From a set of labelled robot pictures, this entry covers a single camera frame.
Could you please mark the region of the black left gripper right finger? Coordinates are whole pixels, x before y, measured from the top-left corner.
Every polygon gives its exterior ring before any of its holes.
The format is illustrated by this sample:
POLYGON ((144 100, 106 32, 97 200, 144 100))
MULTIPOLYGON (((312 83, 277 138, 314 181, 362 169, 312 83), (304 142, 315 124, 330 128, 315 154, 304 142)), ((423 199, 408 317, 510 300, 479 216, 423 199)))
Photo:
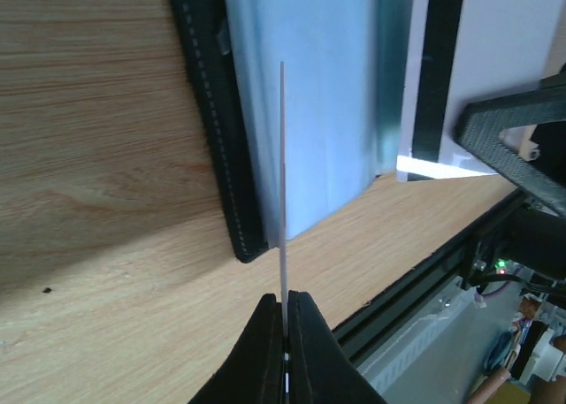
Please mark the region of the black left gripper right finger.
POLYGON ((288 294, 289 401, 383 403, 344 355, 307 292, 288 294))

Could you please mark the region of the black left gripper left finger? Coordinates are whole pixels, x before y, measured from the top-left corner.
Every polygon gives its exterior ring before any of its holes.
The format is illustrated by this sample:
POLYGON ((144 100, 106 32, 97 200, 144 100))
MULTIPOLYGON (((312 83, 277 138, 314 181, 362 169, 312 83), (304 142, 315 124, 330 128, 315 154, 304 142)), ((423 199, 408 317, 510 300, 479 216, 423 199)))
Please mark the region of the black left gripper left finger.
POLYGON ((224 363, 189 403, 280 403, 283 353, 281 304, 275 294, 267 293, 224 363))

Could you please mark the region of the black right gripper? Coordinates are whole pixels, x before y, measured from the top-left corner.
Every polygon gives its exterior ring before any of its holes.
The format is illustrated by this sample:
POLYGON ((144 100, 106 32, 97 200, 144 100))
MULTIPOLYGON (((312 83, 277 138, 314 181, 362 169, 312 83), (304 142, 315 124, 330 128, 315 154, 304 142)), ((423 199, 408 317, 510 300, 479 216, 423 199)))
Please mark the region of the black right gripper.
POLYGON ((565 280, 565 76, 538 89, 470 103, 454 130, 455 142, 557 216, 515 210, 503 224, 500 257, 554 280, 565 280), (502 141, 505 130, 534 126, 539 156, 526 161, 502 141))

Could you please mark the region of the black leather card holder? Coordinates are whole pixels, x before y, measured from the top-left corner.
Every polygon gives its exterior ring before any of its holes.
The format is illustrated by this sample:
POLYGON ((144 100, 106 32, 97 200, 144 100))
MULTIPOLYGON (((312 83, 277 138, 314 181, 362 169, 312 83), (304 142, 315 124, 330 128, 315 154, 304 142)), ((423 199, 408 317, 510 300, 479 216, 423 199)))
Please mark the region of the black leather card holder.
POLYGON ((235 257, 287 239, 396 166, 412 0, 169 0, 235 257))

